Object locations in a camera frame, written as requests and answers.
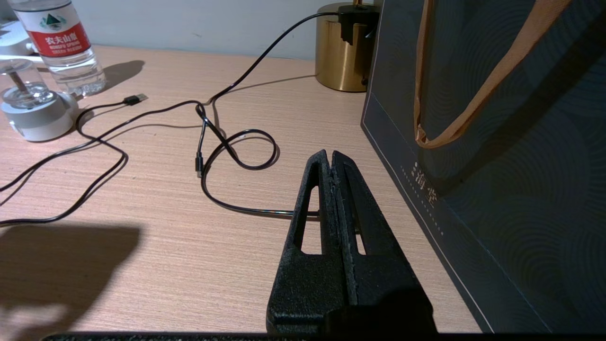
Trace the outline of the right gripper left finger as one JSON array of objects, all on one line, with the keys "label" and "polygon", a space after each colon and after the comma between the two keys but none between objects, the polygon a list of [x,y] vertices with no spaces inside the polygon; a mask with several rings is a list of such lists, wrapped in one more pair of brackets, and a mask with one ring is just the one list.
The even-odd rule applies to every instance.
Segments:
[{"label": "right gripper left finger", "polygon": [[[329,160],[322,150],[307,161],[267,302],[267,332],[271,334],[319,334],[326,315],[350,302],[344,258],[348,237],[357,229],[347,208],[347,193],[340,187],[346,182],[345,159],[334,151]],[[313,188],[319,192],[319,254],[302,249]]]}]

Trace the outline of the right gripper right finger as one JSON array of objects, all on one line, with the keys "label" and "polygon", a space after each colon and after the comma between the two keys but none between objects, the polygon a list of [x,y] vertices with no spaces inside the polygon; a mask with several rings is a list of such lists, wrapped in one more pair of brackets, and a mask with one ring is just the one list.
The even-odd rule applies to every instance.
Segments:
[{"label": "right gripper right finger", "polygon": [[346,303],[328,334],[436,334],[433,307],[355,162],[334,152]]}]

